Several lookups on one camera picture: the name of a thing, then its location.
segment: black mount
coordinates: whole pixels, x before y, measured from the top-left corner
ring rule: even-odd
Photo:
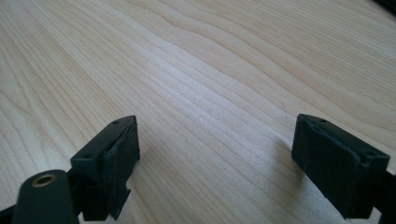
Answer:
[[[78,223],[120,215],[126,181],[140,159],[136,116],[108,124],[72,157],[68,172],[50,170],[21,186],[17,204],[0,212],[0,223]]]
[[[299,115],[292,158],[344,218],[396,223],[396,176],[387,172],[389,155],[325,119]]]

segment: black plastic tab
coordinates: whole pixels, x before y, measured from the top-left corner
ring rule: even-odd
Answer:
[[[105,220],[109,213],[118,218],[130,193],[126,181],[139,159],[135,116],[108,124],[71,159],[69,173],[82,186],[82,204],[77,206],[85,220]]]
[[[389,156],[327,120],[299,115],[292,158],[344,218],[368,218]]]

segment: wood grain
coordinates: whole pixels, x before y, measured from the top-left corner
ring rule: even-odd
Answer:
[[[394,173],[395,71],[396,20],[367,0],[3,0],[0,209],[135,114],[118,223],[376,223],[343,220],[290,147],[311,114]]]

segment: black bracket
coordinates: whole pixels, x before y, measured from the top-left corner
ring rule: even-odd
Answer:
[[[396,177],[387,172],[389,155],[325,119],[299,115],[292,158],[344,218],[396,223]]]
[[[126,181],[140,159],[136,116],[108,124],[72,157],[68,172],[50,170],[21,186],[17,204],[0,212],[0,223],[78,223],[120,215]]]

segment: wooden surface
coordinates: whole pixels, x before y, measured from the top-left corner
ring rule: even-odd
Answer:
[[[343,220],[292,161],[299,113],[396,170],[396,20],[371,1],[3,0],[0,73],[0,209],[132,114],[118,223],[376,223]]]

